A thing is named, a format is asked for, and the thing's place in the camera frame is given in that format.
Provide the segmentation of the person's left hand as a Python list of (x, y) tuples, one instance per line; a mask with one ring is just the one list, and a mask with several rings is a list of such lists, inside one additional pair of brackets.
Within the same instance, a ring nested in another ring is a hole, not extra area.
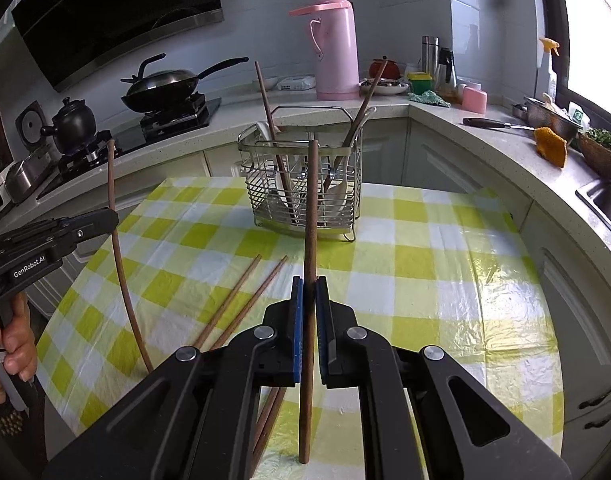
[(0, 348), (7, 352), (4, 367), (8, 374), (28, 382), (37, 370), (37, 351), (25, 293), (12, 297), (10, 307), (12, 319), (3, 330), (0, 328)]

